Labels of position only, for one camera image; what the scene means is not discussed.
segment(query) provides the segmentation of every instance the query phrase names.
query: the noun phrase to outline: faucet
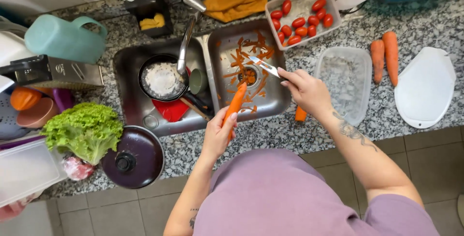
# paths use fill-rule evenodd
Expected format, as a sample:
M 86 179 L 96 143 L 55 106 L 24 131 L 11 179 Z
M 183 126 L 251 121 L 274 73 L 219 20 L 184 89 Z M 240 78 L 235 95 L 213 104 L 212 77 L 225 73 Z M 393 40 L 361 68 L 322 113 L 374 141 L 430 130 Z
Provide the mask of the faucet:
M 200 19 L 201 13 L 206 11 L 206 6 L 201 0 L 182 0 L 187 4 L 188 12 L 190 14 L 189 20 L 187 22 L 187 29 L 185 30 L 184 37 L 182 39 L 181 48 L 179 50 L 179 59 L 177 60 L 177 72 L 179 74 L 184 74 L 185 69 L 185 55 L 187 54 L 187 47 L 189 46 L 190 37 L 192 37 L 192 31 L 194 29 L 195 23 Z

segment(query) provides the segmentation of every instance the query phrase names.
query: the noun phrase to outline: tile floor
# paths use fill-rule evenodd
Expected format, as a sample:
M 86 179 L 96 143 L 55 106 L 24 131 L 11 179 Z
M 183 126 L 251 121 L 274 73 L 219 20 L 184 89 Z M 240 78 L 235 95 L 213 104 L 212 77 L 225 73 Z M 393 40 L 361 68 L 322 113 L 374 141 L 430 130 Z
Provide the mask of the tile floor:
M 447 128 L 376 144 L 412 179 L 441 236 L 464 235 L 457 197 L 464 193 L 464 127 Z M 301 155 L 342 201 L 361 216 L 366 193 L 337 150 Z M 50 200 L 54 236 L 160 236 L 187 177 L 161 180 L 146 188 L 122 188 Z

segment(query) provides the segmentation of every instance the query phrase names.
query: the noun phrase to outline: lavender shirt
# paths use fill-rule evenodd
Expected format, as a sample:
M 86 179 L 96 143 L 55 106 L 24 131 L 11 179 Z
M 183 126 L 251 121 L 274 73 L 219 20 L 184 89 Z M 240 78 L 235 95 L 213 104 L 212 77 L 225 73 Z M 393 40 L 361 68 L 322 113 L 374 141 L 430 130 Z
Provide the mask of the lavender shirt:
M 430 216 L 394 194 L 375 197 L 364 221 L 324 178 L 285 149 L 257 149 L 225 162 L 197 214 L 194 236 L 437 236 Z

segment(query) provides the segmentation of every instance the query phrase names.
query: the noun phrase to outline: tattoo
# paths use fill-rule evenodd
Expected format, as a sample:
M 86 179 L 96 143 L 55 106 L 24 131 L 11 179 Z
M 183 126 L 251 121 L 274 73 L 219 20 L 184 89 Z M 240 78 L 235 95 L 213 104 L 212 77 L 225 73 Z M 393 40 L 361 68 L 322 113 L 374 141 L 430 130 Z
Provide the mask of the tattoo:
M 366 144 L 366 138 L 362 135 L 362 133 L 360 133 L 355 127 L 351 126 L 342 116 L 340 116 L 337 112 L 333 112 L 333 116 L 342 121 L 340 124 L 341 134 L 353 140 L 361 139 L 361 145 L 370 146 L 377 152 L 377 147 L 370 143 Z
M 194 229 L 195 227 L 195 219 L 197 218 L 197 215 L 195 214 L 195 216 L 190 219 L 190 227 L 192 227 L 192 229 Z

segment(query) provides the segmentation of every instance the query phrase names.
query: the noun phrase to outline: hand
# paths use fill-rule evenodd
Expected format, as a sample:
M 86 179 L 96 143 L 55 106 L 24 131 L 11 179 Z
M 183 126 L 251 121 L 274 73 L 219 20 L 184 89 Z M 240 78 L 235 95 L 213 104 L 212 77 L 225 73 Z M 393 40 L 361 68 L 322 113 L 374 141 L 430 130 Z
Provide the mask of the hand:
M 295 102 L 306 113 L 319 121 L 327 113 L 332 113 L 334 109 L 330 102 L 330 94 L 321 79 L 316 79 L 301 69 L 292 73 L 279 67 L 277 72 L 288 79 L 281 84 L 288 87 Z
M 224 153 L 225 148 L 229 144 L 229 132 L 233 127 L 237 126 L 237 113 L 231 114 L 224 126 L 222 126 L 228 108 L 229 106 L 226 106 L 219 110 L 216 116 L 206 125 L 205 139 L 203 140 L 203 148 L 201 149 L 200 156 L 213 162 L 216 162 Z M 235 131 L 232 131 L 232 139 L 234 138 Z

